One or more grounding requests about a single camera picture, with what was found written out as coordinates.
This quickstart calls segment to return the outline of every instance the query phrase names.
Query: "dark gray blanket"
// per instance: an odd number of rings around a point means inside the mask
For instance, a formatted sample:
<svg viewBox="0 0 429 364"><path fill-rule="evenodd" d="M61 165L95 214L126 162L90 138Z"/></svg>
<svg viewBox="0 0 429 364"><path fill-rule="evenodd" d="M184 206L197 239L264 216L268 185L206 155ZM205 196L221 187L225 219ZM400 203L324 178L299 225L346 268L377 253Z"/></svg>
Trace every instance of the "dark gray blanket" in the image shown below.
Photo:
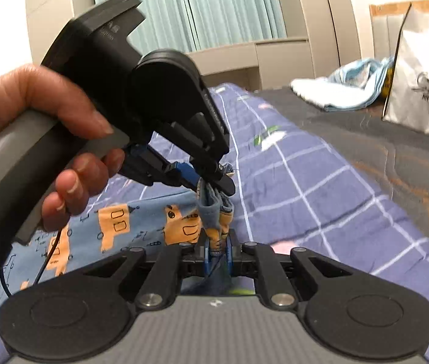
<svg viewBox="0 0 429 364"><path fill-rule="evenodd" d="M326 113L289 88L257 95L374 178L429 237L429 136L382 121L380 109Z"/></svg>

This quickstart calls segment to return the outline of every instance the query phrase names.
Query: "hand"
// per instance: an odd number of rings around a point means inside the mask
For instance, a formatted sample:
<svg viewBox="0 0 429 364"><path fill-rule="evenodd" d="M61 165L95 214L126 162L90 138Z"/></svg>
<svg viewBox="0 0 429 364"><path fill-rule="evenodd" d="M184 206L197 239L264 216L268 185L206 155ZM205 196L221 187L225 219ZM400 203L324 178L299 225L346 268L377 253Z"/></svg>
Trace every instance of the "hand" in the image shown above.
<svg viewBox="0 0 429 364"><path fill-rule="evenodd" d="M113 132L78 86L42 66L24 65L0 77L0 132L28 108L56 116L72 134L85 139ZM89 197L102 192L124 158L121 149L111 150L101 161L90 153L77 156L72 169L57 177L56 191L44 200L44 229L59 230L70 214L84 211Z"/></svg>

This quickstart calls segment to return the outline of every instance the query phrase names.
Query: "window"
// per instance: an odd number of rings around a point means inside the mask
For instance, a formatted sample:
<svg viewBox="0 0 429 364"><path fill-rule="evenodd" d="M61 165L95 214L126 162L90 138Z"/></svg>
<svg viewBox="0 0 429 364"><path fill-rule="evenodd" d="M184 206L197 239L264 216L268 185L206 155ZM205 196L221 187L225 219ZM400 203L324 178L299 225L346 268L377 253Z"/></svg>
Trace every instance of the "window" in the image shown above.
<svg viewBox="0 0 429 364"><path fill-rule="evenodd" d="M142 1L140 10L147 18L129 41L143 54L159 48L192 52L286 37L279 0Z"/></svg>

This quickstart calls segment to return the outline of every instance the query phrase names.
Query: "black cable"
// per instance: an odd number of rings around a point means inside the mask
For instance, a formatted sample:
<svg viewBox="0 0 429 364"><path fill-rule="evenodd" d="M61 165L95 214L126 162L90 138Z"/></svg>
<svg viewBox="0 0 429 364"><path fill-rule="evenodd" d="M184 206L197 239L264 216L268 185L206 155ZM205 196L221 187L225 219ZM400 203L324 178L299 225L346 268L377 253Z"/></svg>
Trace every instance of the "black cable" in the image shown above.
<svg viewBox="0 0 429 364"><path fill-rule="evenodd" d="M35 285L35 284L38 284L38 283L39 283L40 278L43 276L44 270L46 269L46 267L47 267L47 265L48 265L48 263L49 263L49 261L50 261L51 257L52 257L52 256L53 256L53 254L54 254L54 251L55 251L55 250L56 250L56 248L57 248L57 245L58 245L58 244L59 244L59 242L60 242L60 238L61 238L61 230L59 230L59 231L57 232L56 240L54 241L54 243L53 243L53 246L52 246L51 250L50 250L50 251L49 251L49 253L47 254L46 260L44 260L43 266L40 268L39 273L37 274L36 279L34 280L34 283L32 283L32 285Z"/></svg>
<svg viewBox="0 0 429 364"><path fill-rule="evenodd" d="M32 283L33 285L39 283L40 278L43 276L44 270L46 269L49 261L51 260L51 257L53 256L57 248L57 245L60 242L60 238L61 238L61 230L57 232L56 240L54 241L51 250L47 254L46 260L44 261L43 266L41 266L39 273L37 274L36 279L34 280L34 283ZM12 293L10 293L9 287L7 286L7 282L5 281L4 269L2 267L0 267L0 284L2 285L2 289L4 289L5 294L7 294L7 297L11 297Z"/></svg>
<svg viewBox="0 0 429 364"><path fill-rule="evenodd" d="M0 284L2 285L2 289L5 291L5 294L7 294L7 297L11 297L12 294L7 286L7 282L5 282L4 269L2 267L0 267Z"/></svg>

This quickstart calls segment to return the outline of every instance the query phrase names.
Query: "gripper handle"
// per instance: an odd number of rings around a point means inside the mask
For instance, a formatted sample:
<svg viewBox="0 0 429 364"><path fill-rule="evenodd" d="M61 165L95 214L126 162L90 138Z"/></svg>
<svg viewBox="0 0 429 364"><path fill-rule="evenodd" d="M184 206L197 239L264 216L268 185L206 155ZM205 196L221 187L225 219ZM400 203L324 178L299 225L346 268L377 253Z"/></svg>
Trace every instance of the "gripper handle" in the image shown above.
<svg viewBox="0 0 429 364"><path fill-rule="evenodd" d="M41 204L57 175L78 153L104 156L123 147L126 134L115 132L87 141L60 122L35 110L24 112L0 133L0 266L17 241L27 244L40 224Z"/></svg>

